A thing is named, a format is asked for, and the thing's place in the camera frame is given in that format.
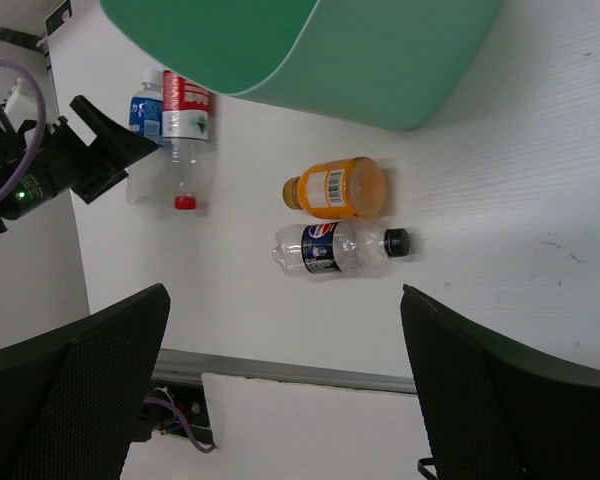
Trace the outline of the orange juice bottle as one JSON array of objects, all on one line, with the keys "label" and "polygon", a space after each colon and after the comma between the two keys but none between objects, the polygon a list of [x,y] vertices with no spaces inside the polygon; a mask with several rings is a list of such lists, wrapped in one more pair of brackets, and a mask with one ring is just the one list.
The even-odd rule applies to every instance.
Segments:
[{"label": "orange juice bottle", "polygon": [[371,218],[384,206],[385,174],[369,157],[320,163],[287,180],[282,198],[290,209],[318,219]]}]

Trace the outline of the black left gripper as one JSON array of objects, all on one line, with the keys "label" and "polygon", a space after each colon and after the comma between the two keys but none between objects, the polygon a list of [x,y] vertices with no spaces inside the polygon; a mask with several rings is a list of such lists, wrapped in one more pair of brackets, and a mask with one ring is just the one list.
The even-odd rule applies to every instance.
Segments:
[{"label": "black left gripper", "polygon": [[[78,95],[70,107],[94,133],[87,144],[61,116],[44,127],[42,141],[15,188],[0,201],[0,233],[15,221],[59,194],[71,190],[89,204],[127,177],[126,169],[153,154],[159,145],[119,125]],[[0,106],[0,188],[24,156],[25,135],[37,122],[14,128]]]}]

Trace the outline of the aluminium table rail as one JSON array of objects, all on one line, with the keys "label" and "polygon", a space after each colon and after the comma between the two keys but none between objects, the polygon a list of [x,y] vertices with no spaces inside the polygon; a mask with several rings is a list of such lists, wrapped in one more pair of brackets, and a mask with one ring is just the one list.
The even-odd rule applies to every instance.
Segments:
[{"label": "aluminium table rail", "polygon": [[161,349],[152,379],[201,384],[202,374],[415,395],[411,378]]}]

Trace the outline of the blue label water bottle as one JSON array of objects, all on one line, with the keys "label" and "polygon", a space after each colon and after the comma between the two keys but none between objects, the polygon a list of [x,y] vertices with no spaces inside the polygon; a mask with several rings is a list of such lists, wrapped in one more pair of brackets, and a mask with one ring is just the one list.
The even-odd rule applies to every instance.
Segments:
[{"label": "blue label water bottle", "polygon": [[158,145],[158,149],[128,169],[126,200],[131,205],[158,207],[164,190],[162,142],[163,71],[143,71],[141,89],[129,107],[128,129]]}]

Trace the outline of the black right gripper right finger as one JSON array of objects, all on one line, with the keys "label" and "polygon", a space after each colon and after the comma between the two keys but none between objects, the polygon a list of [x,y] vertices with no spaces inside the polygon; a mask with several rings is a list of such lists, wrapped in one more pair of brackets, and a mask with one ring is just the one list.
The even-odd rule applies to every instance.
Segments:
[{"label": "black right gripper right finger", "polygon": [[600,479],[600,370],[404,286],[402,329],[431,454],[426,479]]}]

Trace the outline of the green plastic bin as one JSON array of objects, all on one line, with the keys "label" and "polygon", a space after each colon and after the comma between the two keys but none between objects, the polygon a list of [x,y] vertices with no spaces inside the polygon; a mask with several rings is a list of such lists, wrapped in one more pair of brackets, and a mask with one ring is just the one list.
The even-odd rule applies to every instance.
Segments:
[{"label": "green plastic bin", "polygon": [[145,53],[219,95],[390,130],[445,102],[496,1],[105,1]]}]

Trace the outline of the clear pepsi bottle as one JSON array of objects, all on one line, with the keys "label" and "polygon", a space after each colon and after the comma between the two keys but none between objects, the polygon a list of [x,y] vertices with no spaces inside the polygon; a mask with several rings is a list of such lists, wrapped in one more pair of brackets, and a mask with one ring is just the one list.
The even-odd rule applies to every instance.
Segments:
[{"label": "clear pepsi bottle", "polygon": [[320,281],[381,276],[410,253],[406,229],[351,220],[286,226],[275,235],[272,258],[290,277]]}]

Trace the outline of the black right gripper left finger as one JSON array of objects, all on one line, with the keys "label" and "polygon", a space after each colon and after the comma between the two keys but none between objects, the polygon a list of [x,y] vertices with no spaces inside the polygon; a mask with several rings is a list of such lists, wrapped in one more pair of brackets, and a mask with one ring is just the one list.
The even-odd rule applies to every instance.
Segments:
[{"label": "black right gripper left finger", "polygon": [[117,479],[170,311],[161,284],[0,349],[0,479]]}]

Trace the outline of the red label clear bottle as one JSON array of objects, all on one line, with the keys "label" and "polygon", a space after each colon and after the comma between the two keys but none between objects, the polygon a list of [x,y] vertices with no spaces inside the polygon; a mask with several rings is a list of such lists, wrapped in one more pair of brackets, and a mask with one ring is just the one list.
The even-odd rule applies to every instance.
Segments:
[{"label": "red label clear bottle", "polygon": [[194,211],[208,204],[213,178],[215,96],[172,70],[163,72],[162,127],[170,150],[167,175],[173,206]]}]

